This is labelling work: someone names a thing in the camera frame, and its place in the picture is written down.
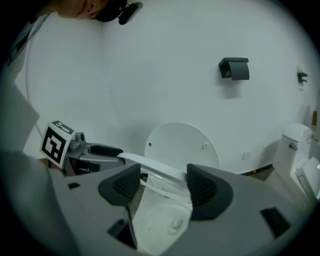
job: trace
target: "black toilet paper holder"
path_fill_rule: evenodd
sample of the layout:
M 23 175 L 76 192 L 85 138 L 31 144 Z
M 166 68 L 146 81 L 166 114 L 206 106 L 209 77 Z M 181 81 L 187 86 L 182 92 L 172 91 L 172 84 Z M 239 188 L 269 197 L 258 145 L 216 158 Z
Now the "black toilet paper holder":
M 248 62 L 247 58 L 223 58 L 219 63 L 222 78 L 249 80 Z

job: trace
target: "floor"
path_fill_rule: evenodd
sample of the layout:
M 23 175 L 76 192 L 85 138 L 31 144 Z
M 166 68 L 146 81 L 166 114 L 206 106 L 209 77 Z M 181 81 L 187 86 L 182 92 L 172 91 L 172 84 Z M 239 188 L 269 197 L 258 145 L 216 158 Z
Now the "floor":
M 255 179 L 262 181 L 262 182 L 265 182 L 273 170 L 274 170 L 274 168 L 272 167 L 268 170 L 264 170 L 264 171 L 261 171 L 257 174 L 250 175 L 249 177 L 255 178 Z

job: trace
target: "toilet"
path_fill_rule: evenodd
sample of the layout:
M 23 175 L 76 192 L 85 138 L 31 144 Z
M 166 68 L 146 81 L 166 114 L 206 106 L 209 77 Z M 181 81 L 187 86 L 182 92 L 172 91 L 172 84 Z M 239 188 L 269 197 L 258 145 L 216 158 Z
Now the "toilet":
M 273 161 L 274 171 L 265 181 L 306 214 L 320 196 L 320 162 L 315 157 L 309 159 L 312 139 L 312 131 L 303 124 L 285 129 Z
M 141 164 L 148 174 L 132 220 L 137 250 L 160 255 L 187 230 L 193 210 L 187 187 L 187 164 L 220 168 L 209 138 L 185 123 L 158 126 L 149 135 L 144 157 L 121 153 L 119 158 Z

